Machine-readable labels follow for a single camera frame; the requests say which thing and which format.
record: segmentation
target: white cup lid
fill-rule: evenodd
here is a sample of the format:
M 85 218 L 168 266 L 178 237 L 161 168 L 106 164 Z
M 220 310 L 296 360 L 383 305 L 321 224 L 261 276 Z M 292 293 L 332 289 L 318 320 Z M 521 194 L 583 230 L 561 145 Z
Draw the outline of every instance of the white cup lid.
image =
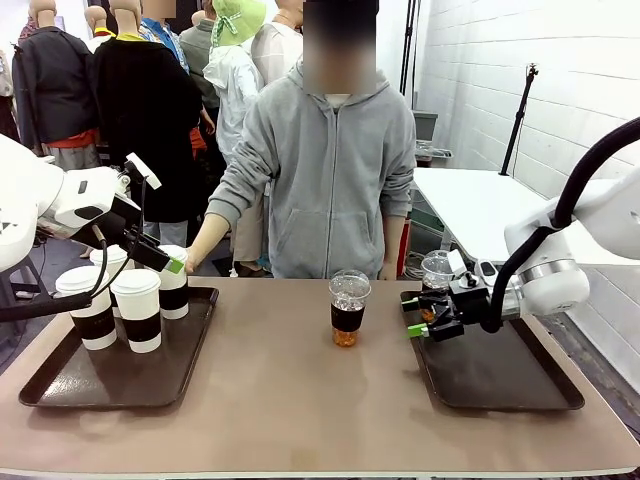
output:
M 111 245 L 107 247 L 107 262 L 119 263 L 124 262 L 127 258 L 127 252 L 125 252 L 119 245 Z M 102 250 L 93 250 L 89 254 L 91 263 L 95 265 L 102 265 Z
M 187 261 L 189 254 L 186 248 L 178 247 L 177 245 L 160 245 L 160 250 L 169 255 L 171 258 L 175 258 L 182 263 Z
M 147 269 L 124 270 L 111 284 L 114 295 L 138 296 L 160 288 L 160 277 Z
M 91 290 L 100 276 L 100 267 L 89 265 L 64 272 L 56 280 L 56 290 L 64 293 L 81 293 Z M 102 285 L 109 281 L 109 274 L 104 272 Z

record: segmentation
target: table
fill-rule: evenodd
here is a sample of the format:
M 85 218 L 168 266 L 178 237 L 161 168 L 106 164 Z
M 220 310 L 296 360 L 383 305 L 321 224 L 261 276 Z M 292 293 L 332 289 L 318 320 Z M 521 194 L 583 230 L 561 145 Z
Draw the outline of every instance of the table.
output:
M 453 237 L 471 260 L 489 260 L 496 265 L 509 258 L 504 228 L 546 202 L 517 180 L 487 170 L 418 168 L 414 182 L 445 225 L 442 247 L 448 250 Z M 640 261 L 600 247 L 580 222 L 564 233 L 580 265 L 640 266 Z
M 565 414 L 470 413 L 430 395 L 400 314 L 413 282 L 374 282 L 361 342 L 331 342 L 323 280 L 192 278 L 219 303 L 184 400 L 152 413 L 39 411 L 17 395 L 71 328 L 58 316 L 0 377 L 0 471 L 87 478 L 586 476 L 640 447 L 534 319 L 585 397 Z

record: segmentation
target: hoodie pocket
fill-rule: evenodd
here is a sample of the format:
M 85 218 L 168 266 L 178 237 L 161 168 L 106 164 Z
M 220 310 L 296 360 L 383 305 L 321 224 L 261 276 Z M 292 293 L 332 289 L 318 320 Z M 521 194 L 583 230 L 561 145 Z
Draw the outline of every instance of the hoodie pocket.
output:
M 379 250 L 371 238 L 369 222 L 364 212 L 333 214 L 329 276 L 348 268 L 360 270 L 370 280 L 375 280 L 384 256 L 384 251 Z
M 327 256 L 326 212 L 293 210 L 281 232 L 271 263 L 285 278 L 322 278 Z

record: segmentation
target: brown tabletop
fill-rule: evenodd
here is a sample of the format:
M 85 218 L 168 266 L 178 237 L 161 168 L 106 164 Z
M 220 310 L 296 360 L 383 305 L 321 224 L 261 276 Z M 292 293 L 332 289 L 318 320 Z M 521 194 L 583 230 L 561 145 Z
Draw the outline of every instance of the brown tabletop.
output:
M 192 279 L 220 299 L 184 400 L 53 412 L 18 392 L 71 327 L 57 317 L 0 377 L 0 470 L 109 478 L 574 476 L 627 472 L 640 447 L 534 319 L 586 399 L 554 415 L 460 413 L 430 396 L 400 315 L 416 285 L 376 282 L 360 343 L 331 343 L 327 282 Z

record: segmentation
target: black coat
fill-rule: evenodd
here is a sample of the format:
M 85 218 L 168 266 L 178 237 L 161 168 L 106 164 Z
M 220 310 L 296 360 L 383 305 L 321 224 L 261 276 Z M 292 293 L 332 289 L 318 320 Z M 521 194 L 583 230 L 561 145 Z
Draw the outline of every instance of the black coat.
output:
M 33 148 L 98 127 L 91 53 L 57 27 L 36 30 L 13 58 L 22 142 Z
M 102 133 L 111 158 L 136 153 L 162 183 L 146 189 L 145 220 L 175 223 L 194 214 L 190 131 L 198 125 L 200 90 L 173 53 L 152 42 L 109 40 L 94 58 Z M 133 199 L 140 202 L 139 189 Z

